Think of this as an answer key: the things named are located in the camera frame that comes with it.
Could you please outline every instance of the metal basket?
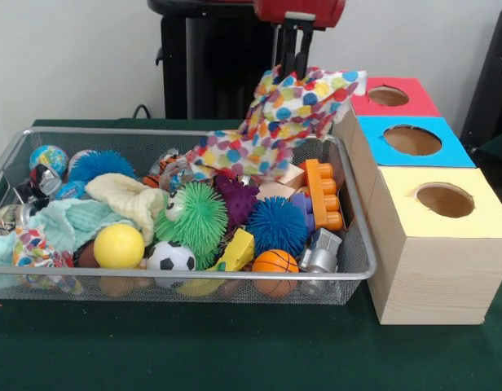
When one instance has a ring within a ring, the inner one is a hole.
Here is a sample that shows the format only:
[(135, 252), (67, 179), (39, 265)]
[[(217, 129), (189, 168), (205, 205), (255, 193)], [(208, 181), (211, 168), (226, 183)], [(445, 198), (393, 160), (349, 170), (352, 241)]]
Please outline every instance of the metal basket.
[[(18, 134), (0, 159), (0, 207), (17, 202), (12, 187), (29, 175), (29, 156), (45, 144), (63, 148), (69, 156), (94, 148), (119, 151), (138, 173), (146, 173), (157, 157), (176, 147), (186, 152), (206, 132), (174, 130), (103, 130), (35, 128)], [(376, 270), (376, 256), (359, 202), (349, 158), (341, 140), (327, 137), (320, 141), (308, 138), (297, 148), (294, 164), (305, 159), (319, 159), (334, 168), (346, 230), (339, 235), (343, 242), (337, 254), (337, 273), (253, 273), (214, 271), (160, 271), (109, 269), (24, 268), (0, 266), (0, 283), (16, 281), (21, 275), (74, 275), (84, 290), (74, 296), (58, 289), (42, 290), (16, 285), (0, 289), (0, 299), (76, 300), (76, 301), (202, 301), (232, 303), (284, 303), (344, 305), (359, 286)], [(180, 279), (179, 289), (165, 289), (154, 284), (155, 278)], [(289, 283), (296, 287), (286, 296), (274, 298), (256, 289), (257, 281)], [(106, 295), (101, 285), (116, 287)]]

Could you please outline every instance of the colorful polka dot cloth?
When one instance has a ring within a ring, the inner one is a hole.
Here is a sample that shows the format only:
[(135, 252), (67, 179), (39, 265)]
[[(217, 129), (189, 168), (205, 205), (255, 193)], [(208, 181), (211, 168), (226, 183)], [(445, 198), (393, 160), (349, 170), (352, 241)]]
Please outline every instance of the colorful polka dot cloth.
[(309, 134), (324, 136), (349, 109), (352, 94), (364, 94), (367, 74), (328, 72), (308, 68), (297, 80), (293, 73), (283, 81), (280, 66), (264, 73), (247, 116), (237, 131), (211, 132), (187, 153), (197, 180), (217, 172), (280, 178), (293, 157), (293, 149)]

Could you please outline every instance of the purple block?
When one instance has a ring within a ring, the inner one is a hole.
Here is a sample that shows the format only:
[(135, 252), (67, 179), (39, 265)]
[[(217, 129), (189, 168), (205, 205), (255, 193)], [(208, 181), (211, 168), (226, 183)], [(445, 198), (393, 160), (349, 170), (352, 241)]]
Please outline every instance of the purple block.
[(313, 215), (313, 204), (310, 197), (306, 196), (304, 193), (296, 193), (291, 195), (291, 203), (300, 209), (303, 217), (306, 220), (306, 227), (309, 235), (315, 232), (315, 216)]

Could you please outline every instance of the orange basketball toy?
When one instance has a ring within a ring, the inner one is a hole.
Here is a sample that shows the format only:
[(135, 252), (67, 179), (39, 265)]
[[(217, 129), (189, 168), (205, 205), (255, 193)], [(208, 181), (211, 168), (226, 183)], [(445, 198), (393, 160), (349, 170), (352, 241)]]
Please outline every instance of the orange basketball toy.
[[(297, 273), (298, 265), (292, 256), (282, 250), (269, 250), (260, 254), (253, 263), (254, 272), (272, 273)], [(257, 290), (269, 297), (287, 296), (297, 286), (295, 280), (268, 280), (257, 279), (254, 281)]]

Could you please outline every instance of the black cable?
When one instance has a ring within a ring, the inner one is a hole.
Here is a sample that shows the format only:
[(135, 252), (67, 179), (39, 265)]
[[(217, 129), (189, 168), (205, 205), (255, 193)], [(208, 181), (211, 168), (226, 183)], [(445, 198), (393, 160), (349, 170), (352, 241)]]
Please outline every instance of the black cable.
[(139, 106), (137, 106), (137, 108), (135, 109), (134, 111), (134, 115), (131, 116), (132, 118), (137, 118), (137, 115), (139, 114), (141, 108), (144, 110), (144, 113), (146, 114), (146, 118), (149, 120), (152, 118), (152, 115), (150, 114), (150, 111), (148, 110), (148, 108), (146, 107), (145, 104), (140, 104)]

